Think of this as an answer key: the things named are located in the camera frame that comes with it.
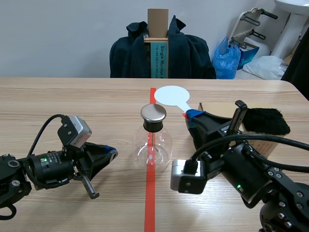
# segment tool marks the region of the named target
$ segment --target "white wall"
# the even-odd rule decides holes
[[[0,3],[0,76],[109,77],[109,51],[147,8],[169,8],[212,56],[239,14],[272,0],[7,0]]]

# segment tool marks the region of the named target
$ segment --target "metal cap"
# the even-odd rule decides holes
[[[166,117],[166,110],[162,105],[148,104],[140,111],[141,117],[151,123],[162,122]]]

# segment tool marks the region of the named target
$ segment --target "white paddle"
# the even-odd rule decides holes
[[[163,105],[178,106],[184,112],[191,109],[187,104],[190,94],[180,86],[161,87],[154,93],[154,98]]]

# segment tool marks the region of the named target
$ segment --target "dark coat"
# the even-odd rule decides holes
[[[292,83],[309,100],[309,29],[296,49],[282,80]]]
[[[173,17],[169,26],[169,78],[216,79],[205,40],[185,35],[185,24]],[[144,45],[147,23],[131,23],[128,37],[120,38],[111,48],[111,78],[150,78]]]

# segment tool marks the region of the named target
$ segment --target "black fur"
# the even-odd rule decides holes
[[[290,127],[277,109],[248,109],[243,125],[247,131],[263,134],[286,135]]]

